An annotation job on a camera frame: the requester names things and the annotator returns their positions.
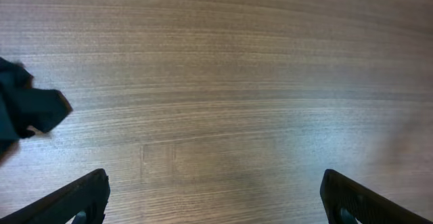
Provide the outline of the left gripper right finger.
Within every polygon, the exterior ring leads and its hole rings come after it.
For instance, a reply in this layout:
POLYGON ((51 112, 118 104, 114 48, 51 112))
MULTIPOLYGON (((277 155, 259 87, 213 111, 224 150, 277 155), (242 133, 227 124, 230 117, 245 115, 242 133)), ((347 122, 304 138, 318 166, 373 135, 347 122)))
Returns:
POLYGON ((324 172, 320 196, 329 224, 432 224, 333 169, 324 172))

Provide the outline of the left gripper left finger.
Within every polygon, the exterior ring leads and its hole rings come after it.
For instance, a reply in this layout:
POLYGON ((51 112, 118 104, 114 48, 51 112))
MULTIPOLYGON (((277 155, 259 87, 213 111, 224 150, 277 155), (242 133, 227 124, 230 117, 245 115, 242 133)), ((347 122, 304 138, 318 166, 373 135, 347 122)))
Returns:
POLYGON ((96 169, 1 218, 1 224, 102 224, 109 196, 108 176, 104 169, 96 169))

